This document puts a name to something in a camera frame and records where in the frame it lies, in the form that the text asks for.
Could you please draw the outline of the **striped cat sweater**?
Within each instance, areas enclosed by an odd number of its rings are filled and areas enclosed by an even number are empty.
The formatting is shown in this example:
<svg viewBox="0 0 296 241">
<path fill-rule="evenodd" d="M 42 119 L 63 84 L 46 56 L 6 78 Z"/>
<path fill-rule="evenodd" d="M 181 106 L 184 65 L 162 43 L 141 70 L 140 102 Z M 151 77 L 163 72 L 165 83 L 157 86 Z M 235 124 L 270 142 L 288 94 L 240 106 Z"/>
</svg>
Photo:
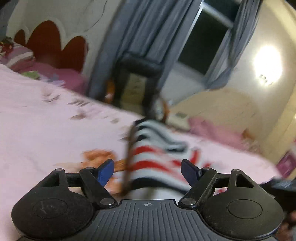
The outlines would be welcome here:
<svg viewBox="0 0 296 241">
<path fill-rule="evenodd" d="M 173 131 L 156 121 L 136 121 L 129 133 L 124 197 L 179 201 L 191 188 L 181 173 L 184 159 L 200 169 L 230 173 L 229 163 L 207 150 L 211 144 L 205 138 Z"/>
</svg>

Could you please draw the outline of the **pink blanket right bed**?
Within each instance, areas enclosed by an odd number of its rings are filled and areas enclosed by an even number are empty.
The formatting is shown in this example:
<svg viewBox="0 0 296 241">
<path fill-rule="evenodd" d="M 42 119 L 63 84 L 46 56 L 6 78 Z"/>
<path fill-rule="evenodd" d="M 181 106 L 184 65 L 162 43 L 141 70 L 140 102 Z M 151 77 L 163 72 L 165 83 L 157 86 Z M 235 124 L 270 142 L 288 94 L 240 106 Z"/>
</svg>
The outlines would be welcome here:
<svg viewBox="0 0 296 241">
<path fill-rule="evenodd" d="M 233 132 L 223 126 L 216 126 L 211 121 L 199 117 L 188 119 L 190 133 L 208 140 L 235 148 L 246 150 L 241 134 Z"/>
</svg>

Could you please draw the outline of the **white nightstand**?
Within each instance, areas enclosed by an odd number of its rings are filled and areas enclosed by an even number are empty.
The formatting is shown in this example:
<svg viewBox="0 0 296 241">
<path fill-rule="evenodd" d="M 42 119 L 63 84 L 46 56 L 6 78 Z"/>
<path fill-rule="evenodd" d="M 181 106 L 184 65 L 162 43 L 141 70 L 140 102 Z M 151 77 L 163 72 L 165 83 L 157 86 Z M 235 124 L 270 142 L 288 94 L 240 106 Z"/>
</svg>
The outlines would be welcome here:
<svg viewBox="0 0 296 241">
<path fill-rule="evenodd" d="M 170 113 L 166 120 L 166 124 L 180 130 L 190 130 L 189 116 L 185 113 Z"/>
</svg>

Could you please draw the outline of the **pink floral bedsheet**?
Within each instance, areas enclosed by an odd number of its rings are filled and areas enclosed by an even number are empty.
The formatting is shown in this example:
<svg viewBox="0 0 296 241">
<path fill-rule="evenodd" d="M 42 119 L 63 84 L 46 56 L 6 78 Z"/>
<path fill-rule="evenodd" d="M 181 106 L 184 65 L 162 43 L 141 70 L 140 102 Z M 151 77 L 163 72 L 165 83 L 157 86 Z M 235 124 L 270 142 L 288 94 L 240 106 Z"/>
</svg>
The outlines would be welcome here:
<svg viewBox="0 0 296 241">
<path fill-rule="evenodd" d="M 2 65 L 1 240 L 19 237 L 11 221 L 13 205 L 54 169 L 76 172 L 93 150 L 125 160 L 127 137 L 139 118 Z M 207 150 L 257 183 L 280 176 L 274 164 L 257 154 L 217 142 Z"/>
</svg>

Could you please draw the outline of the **cream arched headboard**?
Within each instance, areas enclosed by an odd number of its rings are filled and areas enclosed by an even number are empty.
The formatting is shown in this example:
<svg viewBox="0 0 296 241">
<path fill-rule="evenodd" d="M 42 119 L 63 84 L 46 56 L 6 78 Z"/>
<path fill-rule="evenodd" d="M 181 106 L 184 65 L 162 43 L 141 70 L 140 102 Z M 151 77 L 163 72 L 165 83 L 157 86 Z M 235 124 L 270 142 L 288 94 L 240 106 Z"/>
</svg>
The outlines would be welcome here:
<svg viewBox="0 0 296 241">
<path fill-rule="evenodd" d="M 255 101 L 233 88 L 203 91 L 170 108 L 171 113 L 185 113 L 223 126 L 243 137 L 246 150 L 262 133 L 262 116 Z"/>
</svg>

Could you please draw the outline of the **magenta bed cover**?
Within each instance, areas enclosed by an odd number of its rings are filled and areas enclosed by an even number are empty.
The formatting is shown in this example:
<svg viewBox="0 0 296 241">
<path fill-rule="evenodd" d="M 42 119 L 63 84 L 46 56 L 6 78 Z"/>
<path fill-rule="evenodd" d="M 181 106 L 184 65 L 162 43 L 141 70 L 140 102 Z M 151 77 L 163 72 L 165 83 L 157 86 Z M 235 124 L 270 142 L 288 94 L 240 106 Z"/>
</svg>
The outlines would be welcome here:
<svg viewBox="0 0 296 241">
<path fill-rule="evenodd" d="M 85 92 L 86 78 L 76 70 L 57 69 L 49 64 L 35 62 L 33 66 L 26 68 L 25 71 L 37 71 L 48 78 L 56 76 L 57 80 L 65 82 L 65 88 L 80 94 Z"/>
</svg>

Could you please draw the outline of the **striped pink pillow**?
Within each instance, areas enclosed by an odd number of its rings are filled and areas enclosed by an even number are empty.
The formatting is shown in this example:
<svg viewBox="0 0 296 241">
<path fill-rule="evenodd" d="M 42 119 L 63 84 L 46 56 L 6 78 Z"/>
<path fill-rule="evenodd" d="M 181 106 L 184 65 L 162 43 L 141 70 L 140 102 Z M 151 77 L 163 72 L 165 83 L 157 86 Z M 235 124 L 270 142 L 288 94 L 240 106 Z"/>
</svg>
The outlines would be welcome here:
<svg viewBox="0 0 296 241">
<path fill-rule="evenodd" d="M 8 56 L 1 54 L 1 64 L 14 72 L 20 72 L 32 67 L 36 62 L 33 51 L 14 42 L 14 47 Z"/>
</svg>

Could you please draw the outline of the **red heart headboard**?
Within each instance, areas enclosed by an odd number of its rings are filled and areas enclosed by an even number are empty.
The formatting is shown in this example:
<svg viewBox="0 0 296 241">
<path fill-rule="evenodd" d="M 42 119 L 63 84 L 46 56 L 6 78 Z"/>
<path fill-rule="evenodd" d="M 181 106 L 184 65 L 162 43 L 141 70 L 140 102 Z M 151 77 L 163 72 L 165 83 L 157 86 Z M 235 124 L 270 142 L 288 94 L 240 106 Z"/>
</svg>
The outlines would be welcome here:
<svg viewBox="0 0 296 241">
<path fill-rule="evenodd" d="M 14 41 L 32 50 L 38 62 L 58 69 L 81 72 L 88 53 L 88 44 L 82 36 L 75 36 L 62 47 L 58 26 L 50 20 L 40 23 L 28 40 L 25 39 L 25 31 L 20 29 Z"/>
</svg>

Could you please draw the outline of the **blue grey middle curtain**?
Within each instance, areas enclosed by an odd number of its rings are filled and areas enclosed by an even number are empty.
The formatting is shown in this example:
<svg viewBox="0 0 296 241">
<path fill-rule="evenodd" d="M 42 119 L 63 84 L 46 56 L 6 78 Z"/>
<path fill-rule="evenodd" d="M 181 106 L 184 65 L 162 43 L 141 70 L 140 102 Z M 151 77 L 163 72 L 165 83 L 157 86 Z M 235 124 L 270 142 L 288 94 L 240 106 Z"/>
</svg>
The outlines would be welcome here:
<svg viewBox="0 0 296 241">
<path fill-rule="evenodd" d="M 102 99 L 106 82 L 124 65 L 156 80 L 161 90 L 180 56 L 201 1 L 122 1 L 98 51 L 87 96 Z"/>
</svg>

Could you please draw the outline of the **blue grey curtain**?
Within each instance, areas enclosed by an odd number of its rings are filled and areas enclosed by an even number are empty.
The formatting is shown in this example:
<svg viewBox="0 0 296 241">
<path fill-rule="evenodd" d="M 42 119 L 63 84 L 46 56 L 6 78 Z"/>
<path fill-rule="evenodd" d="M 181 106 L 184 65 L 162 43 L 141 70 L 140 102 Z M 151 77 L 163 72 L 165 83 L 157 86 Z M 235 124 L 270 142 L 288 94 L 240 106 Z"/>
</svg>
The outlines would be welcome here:
<svg viewBox="0 0 296 241">
<path fill-rule="evenodd" d="M 227 36 L 223 49 L 219 50 L 219 59 L 207 74 L 207 89 L 220 89 L 227 85 L 231 74 L 254 34 L 262 1 L 242 1 L 233 27 Z"/>
<path fill-rule="evenodd" d="M 87 96 L 102 99 L 106 82 L 124 65 L 156 80 L 161 90 L 180 56 L 201 1 L 122 1 L 98 51 Z"/>
</svg>

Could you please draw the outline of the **dark window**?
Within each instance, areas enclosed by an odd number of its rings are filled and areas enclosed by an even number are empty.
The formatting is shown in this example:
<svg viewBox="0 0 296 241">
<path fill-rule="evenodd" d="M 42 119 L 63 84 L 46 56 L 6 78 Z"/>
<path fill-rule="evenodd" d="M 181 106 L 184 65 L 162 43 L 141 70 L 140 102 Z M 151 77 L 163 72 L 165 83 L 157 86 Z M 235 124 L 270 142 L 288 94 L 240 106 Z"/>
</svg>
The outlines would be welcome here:
<svg viewBox="0 0 296 241">
<path fill-rule="evenodd" d="M 178 62 L 205 75 L 228 30 L 221 18 L 202 6 Z"/>
</svg>

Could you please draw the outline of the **blue grey right curtain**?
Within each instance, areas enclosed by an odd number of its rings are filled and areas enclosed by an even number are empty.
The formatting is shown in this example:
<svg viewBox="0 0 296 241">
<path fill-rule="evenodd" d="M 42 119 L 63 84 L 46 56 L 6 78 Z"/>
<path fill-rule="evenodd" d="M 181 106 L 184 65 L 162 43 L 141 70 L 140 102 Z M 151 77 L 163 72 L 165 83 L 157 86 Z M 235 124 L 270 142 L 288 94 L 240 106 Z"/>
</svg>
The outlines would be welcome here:
<svg viewBox="0 0 296 241">
<path fill-rule="evenodd" d="M 219 50 L 219 59 L 207 74 L 207 89 L 220 89 L 227 85 L 231 74 L 254 34 L 262 1 L 242 1 L 233 27 L 227 36 L 223 49 Z"/>
</svg>

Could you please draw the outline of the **wall lamp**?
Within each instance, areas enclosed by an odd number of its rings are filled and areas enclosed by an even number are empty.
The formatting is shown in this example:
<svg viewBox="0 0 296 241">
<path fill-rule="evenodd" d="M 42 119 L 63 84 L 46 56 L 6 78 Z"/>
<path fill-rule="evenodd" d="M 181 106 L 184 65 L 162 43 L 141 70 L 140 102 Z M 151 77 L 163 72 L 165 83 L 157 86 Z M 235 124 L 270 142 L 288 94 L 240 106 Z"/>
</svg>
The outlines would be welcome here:
<svg viewBox="0 0 296 241">
<path fill-rule="evenodd" d="M 274 83 L 273 78 L 270 76 L 266 76 L 266 75 L 261 74 L 258 79 L 260 81 L 260 84 L 265 85 L 265 86 L 272 85 Z"/>
</svg>

